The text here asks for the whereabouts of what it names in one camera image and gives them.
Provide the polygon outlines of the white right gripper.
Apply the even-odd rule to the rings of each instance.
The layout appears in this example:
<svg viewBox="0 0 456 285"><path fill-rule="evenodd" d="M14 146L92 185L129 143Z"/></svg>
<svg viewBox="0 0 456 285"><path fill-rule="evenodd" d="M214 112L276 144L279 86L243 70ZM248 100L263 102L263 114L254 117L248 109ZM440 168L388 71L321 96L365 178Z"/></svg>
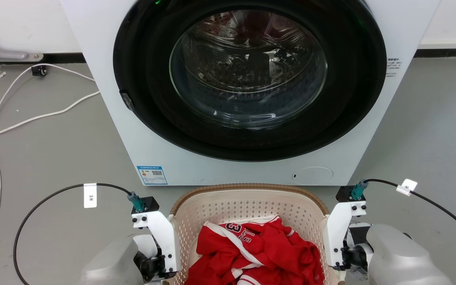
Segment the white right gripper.
<svg viewBox="0 0 456 285"><path fill-rule="evenodd" d="M352 265L367 270L367 262L360 254L351 254L344 248L344 238L353 217L366 214L366 201L338 202L323 226L323 247L326 262L335 270L348 270Z"/></svg>

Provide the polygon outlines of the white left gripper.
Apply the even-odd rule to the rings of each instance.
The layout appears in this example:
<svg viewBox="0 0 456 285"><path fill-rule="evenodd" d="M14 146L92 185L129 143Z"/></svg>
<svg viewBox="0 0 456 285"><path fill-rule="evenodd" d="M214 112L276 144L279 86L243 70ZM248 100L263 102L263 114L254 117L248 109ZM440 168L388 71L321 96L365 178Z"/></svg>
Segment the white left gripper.
<svg viewBox="0 0 456 285"><path fill-rule="evenodd" d="M133 238L138 248L134 262L143 281L157 283L179 273L182 270L181 246L174 215L166 217L160 211L134 212L132 222L134 228L150 231L150 234Z"/></svg>

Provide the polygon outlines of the beige perforated laundry basket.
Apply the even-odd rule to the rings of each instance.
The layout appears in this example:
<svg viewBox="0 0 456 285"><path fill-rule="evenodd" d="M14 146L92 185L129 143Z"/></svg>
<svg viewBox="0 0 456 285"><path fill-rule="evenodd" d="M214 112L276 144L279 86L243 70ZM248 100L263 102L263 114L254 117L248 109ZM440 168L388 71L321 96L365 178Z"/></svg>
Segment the beige perforated laundry basket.
<svg viewBox="0 0 456 285"><path fill-rule="evenodd" d="M170 210L179 234L182 270L165 285L184 285L196 262L196 239L204 222L215 224L278 215L285 226L313 242L320 251L324 285L345 285L327 265L322 229L329 210L315 193L298 186L244 183L201 186L184 194Z"/></svg>

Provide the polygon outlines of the round white filter cover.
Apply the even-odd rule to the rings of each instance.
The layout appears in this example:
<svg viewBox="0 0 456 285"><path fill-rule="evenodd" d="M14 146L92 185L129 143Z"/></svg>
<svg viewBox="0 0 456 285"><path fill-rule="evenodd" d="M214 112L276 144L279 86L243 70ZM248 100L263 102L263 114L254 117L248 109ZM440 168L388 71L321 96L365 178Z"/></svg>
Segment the round white filter cover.
<svg viewBox="0 0 456 285"><path fill-rule="evenodd" d="M294 183L305 186L327 185L333 177L333 171L325 167L306 167L293 173Z"/></svg>

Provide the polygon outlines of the blue energy label sticker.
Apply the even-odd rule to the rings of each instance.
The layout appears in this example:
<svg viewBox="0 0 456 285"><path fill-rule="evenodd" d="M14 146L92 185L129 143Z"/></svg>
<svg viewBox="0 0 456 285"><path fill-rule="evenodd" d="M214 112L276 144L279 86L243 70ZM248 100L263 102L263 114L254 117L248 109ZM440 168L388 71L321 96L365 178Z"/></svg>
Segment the blue energy label sticker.
<svg viewBox="0 0 456 285"><path fill-rule="evenodd" d="M167 185L167 179L161 166L136 166L136 170L141 176L144 185L159 186Z"/></svg>

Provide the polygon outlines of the red white sports jersey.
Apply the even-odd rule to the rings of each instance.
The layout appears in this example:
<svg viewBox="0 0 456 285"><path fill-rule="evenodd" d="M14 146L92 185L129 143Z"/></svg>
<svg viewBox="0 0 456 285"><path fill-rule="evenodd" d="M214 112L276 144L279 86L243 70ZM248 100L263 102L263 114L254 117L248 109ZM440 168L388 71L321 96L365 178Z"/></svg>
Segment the red white sports jersey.
<svg viewBox="0 0 456 285"><path fill-rule="evenodd" d="M318 247L278 215L205 222L184 285L324 285Z"/></svg>

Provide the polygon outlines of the black round washer door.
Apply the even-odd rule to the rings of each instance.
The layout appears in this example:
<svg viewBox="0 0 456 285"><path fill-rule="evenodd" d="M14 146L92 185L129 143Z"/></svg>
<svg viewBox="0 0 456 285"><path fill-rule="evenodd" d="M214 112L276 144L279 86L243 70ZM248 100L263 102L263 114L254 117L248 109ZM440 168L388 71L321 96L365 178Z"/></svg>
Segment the black round washer door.
<svg viewBox="0 0 456 285"><path fill-rule="evenodd" d="M261 129L230 128L193 112L173 86L169 60L192 25L225 11L264 10L313 33L327 58L319 96L297 116ZM385 81L382 29L364 0L136 0L116 33L114 75L133 114L166 141L228 161L277 161L318 150L351 131Z"/></svg>

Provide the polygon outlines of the black door latch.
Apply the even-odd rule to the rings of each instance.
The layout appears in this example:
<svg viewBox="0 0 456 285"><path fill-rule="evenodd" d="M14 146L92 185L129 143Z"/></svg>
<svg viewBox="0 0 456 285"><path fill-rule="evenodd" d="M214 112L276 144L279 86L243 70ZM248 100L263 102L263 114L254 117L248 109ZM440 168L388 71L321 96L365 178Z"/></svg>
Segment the black door latch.
<svg viewBox="0 0 456 285"><path fill-rule="evenodd" d="M125 103L125 106L131 111L134 112L135 108L132 102L132 99L130 98L129 94L125 92L124 90L120 90L120 96Z"/></svg>

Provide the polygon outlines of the small printed text sticker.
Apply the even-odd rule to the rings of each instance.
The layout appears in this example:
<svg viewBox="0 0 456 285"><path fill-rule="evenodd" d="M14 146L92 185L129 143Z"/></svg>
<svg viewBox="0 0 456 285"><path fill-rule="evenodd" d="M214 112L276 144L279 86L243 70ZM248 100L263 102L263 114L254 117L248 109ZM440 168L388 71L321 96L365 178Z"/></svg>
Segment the small printed text sticker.
<svg viewBox="0 0 456 285"><path fill-rule="evenodd" d="M386 78L394 78L400 70L402 62L399 58L387 58Z"/></svg>

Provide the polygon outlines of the clear glass door bowl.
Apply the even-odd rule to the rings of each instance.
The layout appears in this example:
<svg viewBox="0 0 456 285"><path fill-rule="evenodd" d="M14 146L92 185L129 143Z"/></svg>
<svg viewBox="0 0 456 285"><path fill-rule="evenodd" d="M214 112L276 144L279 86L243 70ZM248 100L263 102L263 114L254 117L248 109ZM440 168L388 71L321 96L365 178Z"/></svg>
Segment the clear glass door bowl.
<svg viewBox="0 0 456 285"><path fill-rule="evenodd" d="M322 91L328 63L298 22L264 10L233 10L195 23L169 60L178 96L199 116L230 128L287 121Z"/></svg>

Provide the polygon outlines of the white front-load washing machine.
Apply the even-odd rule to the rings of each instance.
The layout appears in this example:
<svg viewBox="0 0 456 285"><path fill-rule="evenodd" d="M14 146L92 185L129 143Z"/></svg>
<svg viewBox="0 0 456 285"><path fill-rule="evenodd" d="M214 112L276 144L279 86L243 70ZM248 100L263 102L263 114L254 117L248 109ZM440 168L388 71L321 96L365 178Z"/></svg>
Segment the white front-load washing machine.
<svg viewBox="0 0 456 285"><path fill-rule="evenodd" d="M159 137L125 106L114 75L114 42L136 0L60 2L135 170L138 165L161 166L167 186L298 185L292 180L297 170L325 167L333 171L326 186L341 186L349 182L368 148L440 0L364 0L382 29L386 46L385 81L372 109L351 131L327 146L293 158L260 162L221 160L187 151ZM386 78L387 58L402 62L394 78Z"/></svg>

